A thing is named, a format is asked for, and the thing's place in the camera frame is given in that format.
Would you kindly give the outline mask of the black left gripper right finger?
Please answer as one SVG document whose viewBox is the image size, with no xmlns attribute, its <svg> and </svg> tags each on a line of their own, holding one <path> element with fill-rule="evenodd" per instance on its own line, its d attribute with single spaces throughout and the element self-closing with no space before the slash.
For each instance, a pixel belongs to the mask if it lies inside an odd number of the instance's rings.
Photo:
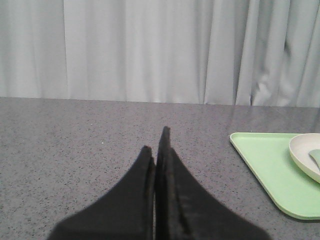
<svg viewBox="0 0 320 240">
<path fill-rule="evenodd" d="M 163 128 L 155 175 L 157 240 L 269 240 L 260 227 L 229 210 L 192 176 Z"/>
</svg>

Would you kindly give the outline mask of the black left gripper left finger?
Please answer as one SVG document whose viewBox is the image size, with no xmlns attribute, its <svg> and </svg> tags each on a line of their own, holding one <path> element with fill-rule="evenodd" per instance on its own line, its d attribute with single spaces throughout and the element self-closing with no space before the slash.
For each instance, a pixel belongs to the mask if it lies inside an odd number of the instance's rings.
<svg viewBox="0 0 320 240">
<path fill-rule="evenodd" d="M 105 195 L 59 222 L 50 240 L 151 240 L 156 166 L 144 146 L 122 179 Z"/>
</svg>

